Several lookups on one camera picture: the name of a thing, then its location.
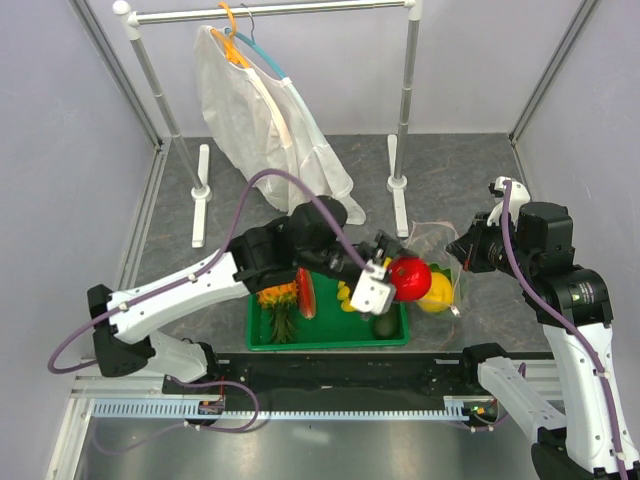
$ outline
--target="orange hanger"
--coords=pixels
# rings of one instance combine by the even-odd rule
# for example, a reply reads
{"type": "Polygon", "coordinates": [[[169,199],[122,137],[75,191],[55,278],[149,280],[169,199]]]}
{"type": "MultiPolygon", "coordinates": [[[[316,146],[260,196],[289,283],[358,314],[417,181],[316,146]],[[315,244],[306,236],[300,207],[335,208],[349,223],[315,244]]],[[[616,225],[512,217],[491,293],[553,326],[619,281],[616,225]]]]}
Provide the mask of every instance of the orange hanger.
{"type": "Polygon", "coordinates": [[[240,53],[240,50],[238,50],[233,43],[233,37],[236,35],[237,31],[236,19],[233,17],[233,12],[231,12],[229,5],[224,2],[220,2],[218,6],[224,8],[227,11],[229,21],[231,22],[231,33],[229,34],[229,36],[226,36],[223,33],[220,33],[217,29],[212,28],[211,35],[222,42],[222,45],[224,46],[225,57],[227,60],[229,60],[234,65],[240,65],[243,68],[251,68],[249,62],[247,62],[247,60],[242,56],[242,53],[240,53]]]}

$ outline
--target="red tomato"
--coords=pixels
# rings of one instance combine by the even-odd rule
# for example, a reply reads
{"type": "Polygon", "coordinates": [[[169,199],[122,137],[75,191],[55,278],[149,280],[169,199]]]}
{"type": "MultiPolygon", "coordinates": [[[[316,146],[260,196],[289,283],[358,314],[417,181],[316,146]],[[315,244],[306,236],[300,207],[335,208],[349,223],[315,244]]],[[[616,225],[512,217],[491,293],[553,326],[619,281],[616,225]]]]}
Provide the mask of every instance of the red tomato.
{"type": "Polygon", "coordinates": [[[389,268],[398,302],[420,300],[431,288],[431,269],[419,258],[400,257],[389,268]]]}

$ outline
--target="blue hanger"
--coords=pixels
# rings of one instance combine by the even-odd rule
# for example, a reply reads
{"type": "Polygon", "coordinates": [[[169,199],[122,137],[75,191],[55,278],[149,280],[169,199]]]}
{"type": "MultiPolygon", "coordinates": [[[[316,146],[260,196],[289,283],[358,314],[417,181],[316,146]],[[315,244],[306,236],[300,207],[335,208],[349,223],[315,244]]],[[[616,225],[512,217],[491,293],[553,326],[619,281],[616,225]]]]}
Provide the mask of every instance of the blue hanger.
{"type": "MultiPolygon", "coordinates": [[[[230,32],[231,32],[231,28],[226,27],[224,29],[224,33],[225,34],[228,35],[230,32]]],[[[267,52],[262,50],[262,48],[260,48],[256,42],[254,42],[253,40],[251,40],[248,37],[245,37],[240,32],[236,32],[236,38],[238,40],[242,40],[254,52],[256,52],[258,55],[260,55],[260,57],[262,57],[262,59],[267,63],[267,65],[269,65],[271,70],[274,71],[274,73],[276,74],[276,76],[278,77],[279,80],[282,80],[283,78],[287,78],[287,75],[282,71],[282,69],[278,66],[278,64],[269,56],[269,54],[267,52]]]]}

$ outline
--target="white garment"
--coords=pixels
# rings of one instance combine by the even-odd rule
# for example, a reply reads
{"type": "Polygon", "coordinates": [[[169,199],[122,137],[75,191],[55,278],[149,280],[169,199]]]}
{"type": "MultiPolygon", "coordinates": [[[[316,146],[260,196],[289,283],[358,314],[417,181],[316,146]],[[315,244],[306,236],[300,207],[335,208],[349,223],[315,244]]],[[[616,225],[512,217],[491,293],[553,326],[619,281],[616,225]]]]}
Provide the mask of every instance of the white garment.
{"type": "MultiPolygon", "coordinates": [[[[329,195],[347,209],[347,223],[361,225],[362,208],[351,198],[353,180],[327,143],[288,78],[276,80],[258,67],[243,69],[200,27],[195,45],[205,121],[220,149],[245,178],[279,168],[300,178],[316,195],[329,195]]],[[[286,180],[270,176],[258,188],[275,208],[293,212],[308,201],[286,180]]]]}

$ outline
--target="transparent plastic bag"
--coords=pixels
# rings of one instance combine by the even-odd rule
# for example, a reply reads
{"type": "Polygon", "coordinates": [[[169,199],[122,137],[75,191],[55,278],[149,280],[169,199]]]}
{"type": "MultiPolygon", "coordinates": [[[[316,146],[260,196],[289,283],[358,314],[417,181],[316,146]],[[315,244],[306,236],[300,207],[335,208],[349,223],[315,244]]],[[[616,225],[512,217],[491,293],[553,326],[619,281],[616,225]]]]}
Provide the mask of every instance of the transparent plastic bag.
{"type": "Polygon", "coordinates": [[[458,236],[458,232],[449,222],[413,222],[406,247],[431,267],[431,290],[425,298],[417,302],[418,306],[428,313],[437,315],[451,312],[459,317],[466,307],[467,278],[463,275],[462,266],[445,250],[458,236]],[[436,273],[447,277],[451,286],[447,287],[444,282],[436,281],[436,273]]]}

